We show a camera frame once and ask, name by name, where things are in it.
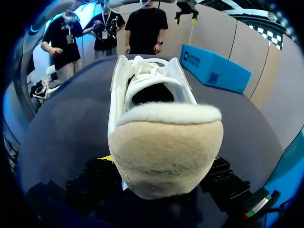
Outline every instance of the beige fleece lining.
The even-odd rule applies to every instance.
[[[205,177],[223,139],[221,121],[196,125],[133,122],[109,137],[113,160],[143,199],[188,193]]]

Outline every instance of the dark round table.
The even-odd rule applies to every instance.
[[[24,191],[49,180],[64,188],[67,180],[81,173],[86,161],[110,154],[107,126],[116,61],[117,56],[106,57],[84,67],[40,108],[19,153]],[[231,163],[239,178],[251,182],[251,191],[263,187],[283,153],[264,116],[244,95],[204,86],[187,70],[185,74],[197,102],[222,112],[224,139],[219,157]],[[199,206],[204,215],[202,227],[217,228],[227,217],[209,194],[199,193]]]

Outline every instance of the gray pants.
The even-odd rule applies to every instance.
[[[117,55],[117,47],[114,47],[110,50],[95,51],[95,59],[99,59],[106,56],[116,56],[116,55]]]
[[[82,68],[81,59],[77,60],[76,62],[72,62],[66,64],[65,66],[61,67],[56,73],[59,81],[63,84],[67,81],[70,77],[72,77],[78,70]]]

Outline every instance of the blue box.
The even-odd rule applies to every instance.
[[[180,63],[202,84],[243,93],[251,72],[213,52],[183,44]]]

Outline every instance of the man's hand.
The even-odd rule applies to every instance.
[[[162,51],[162,46],[160,45],[160,44],[157,44],[157,45],[155,45],[154,46],[154,52],[155,52],[155,54],[158,54],[158,53],[160,53],[161,51]]]
[[[125,46],[125,52],[126,52],[127,54],[129,54],[129,53],[131,52],[131,47],[130,47],[130,45]]]
[[[100,27],[100,24],[95,23],[95,24],[92,26],[92,31],[98,29],[99,27]]]
[[[52,58],[60,55],[63,52],[61,48],[52,47],[49,51],[49,54],[52,56]]]

